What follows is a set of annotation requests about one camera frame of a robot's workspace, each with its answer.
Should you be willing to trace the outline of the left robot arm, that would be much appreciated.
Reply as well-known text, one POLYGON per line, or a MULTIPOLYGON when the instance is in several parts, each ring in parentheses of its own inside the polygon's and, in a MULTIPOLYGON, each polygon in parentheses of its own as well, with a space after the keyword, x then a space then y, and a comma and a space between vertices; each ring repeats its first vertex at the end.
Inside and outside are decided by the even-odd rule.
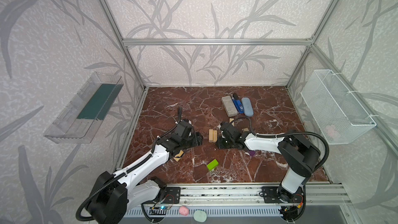
POLYGON ((154 200, 165 187, 155 178, 142 183, 152 171, 173 160, 180 152, 202 145, 203 136, 187 119, 179 120, 166 134, 156 138, 145 155, 114 172, 105 171, 76 212, 81 222, 95 220, 99 224, 117 224, 125 213, 147 201, 154 200))

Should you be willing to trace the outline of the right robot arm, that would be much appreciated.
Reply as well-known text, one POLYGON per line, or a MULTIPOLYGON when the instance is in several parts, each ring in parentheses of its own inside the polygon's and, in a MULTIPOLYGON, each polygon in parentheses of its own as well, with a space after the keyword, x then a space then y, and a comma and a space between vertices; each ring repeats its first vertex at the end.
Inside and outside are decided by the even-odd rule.
POLYGON ((303 132, 290 132, 277 135, 240 132, 232 123, 223 122, 221 135, 216 141, 220 149, 239 149, 245 151, 266 151, 282 155, 289 169, 278 186, 278 198, 288 201, 299 188, 311 178, 324 163, 320 160, 321 151, 310 142, 303 132))

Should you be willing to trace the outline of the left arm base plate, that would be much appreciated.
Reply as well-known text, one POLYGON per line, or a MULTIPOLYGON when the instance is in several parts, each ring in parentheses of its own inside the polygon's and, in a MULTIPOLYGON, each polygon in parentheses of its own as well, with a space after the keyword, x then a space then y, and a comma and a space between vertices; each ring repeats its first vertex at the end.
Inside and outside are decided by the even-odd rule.
POLYGON ((157 197, 155 198, 156 203, 162 204, 178 204, 181 197, 180 187, 163 187, 160 189, 157 197))

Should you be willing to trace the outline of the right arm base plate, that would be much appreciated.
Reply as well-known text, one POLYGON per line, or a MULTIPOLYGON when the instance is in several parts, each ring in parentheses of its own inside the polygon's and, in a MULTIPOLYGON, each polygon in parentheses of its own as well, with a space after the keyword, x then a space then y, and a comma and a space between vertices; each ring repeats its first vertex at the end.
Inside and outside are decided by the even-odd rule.
POLYGON ((299 187, 296 193, 290 193, 282 186, 264 186, 261 188, 259 196, 265 203, 299 204, 303 201, 304 191, 302 187, 299 187))

